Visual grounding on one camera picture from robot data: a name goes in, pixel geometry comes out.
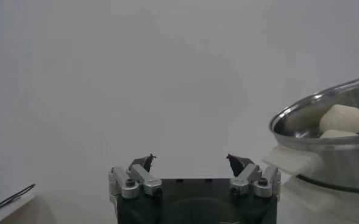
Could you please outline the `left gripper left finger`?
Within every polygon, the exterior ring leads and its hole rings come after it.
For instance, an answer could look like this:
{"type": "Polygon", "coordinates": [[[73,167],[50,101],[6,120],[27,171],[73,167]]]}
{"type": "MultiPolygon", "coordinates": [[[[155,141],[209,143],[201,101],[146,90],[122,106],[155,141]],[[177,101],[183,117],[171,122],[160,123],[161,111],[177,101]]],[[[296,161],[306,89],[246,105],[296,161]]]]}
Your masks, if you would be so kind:
{"type": "Polygon", "coordinates": [[[137,158],[125,169],[114,166],[108,173],[109,194],[125,199],[137,198],[142,192],[148,197],[160,198],[163,194],[163,181],[150,174],[153,154],[137,158]]]}

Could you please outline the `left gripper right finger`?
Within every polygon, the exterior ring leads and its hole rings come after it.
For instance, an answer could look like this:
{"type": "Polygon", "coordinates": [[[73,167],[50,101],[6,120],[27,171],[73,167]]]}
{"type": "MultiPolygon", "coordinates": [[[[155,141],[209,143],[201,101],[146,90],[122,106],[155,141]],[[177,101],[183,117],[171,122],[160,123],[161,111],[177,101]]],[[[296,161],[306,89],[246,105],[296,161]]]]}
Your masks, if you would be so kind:
{"type": "Polygon", "coordinates": [[[249,158],[228,154],[233,178],[229,180],[230,194],[240,197],[252,192],[260,198],[276,197],[280,200],[281,173],[276,166],[269,165],[265,171],[249,158]]]}

